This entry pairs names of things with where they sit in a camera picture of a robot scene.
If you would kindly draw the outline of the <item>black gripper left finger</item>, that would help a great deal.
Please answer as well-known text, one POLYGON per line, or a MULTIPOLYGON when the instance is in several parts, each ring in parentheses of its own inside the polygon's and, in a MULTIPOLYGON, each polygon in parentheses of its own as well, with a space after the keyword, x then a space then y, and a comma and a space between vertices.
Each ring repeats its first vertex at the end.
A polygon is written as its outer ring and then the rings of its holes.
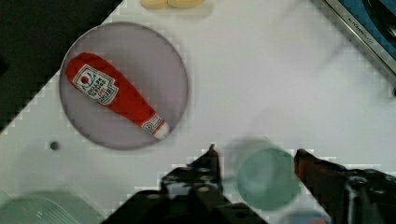
POLYGON ((161 192, 171 199, 187 196, 193 187, 208 185, 223 192, 220 173, 219 153, 215 144, 199 158, 185 167, 177 167, 161 179, 161 192))

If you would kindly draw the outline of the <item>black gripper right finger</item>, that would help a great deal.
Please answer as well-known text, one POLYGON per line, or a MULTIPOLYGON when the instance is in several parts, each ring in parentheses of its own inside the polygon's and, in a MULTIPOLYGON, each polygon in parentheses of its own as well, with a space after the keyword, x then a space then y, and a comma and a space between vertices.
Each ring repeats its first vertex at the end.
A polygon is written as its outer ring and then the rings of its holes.
POLYGON ((395 176, 375 169, 347 169, 304 149, 294 171, 330 218, 395 218, 395 176))

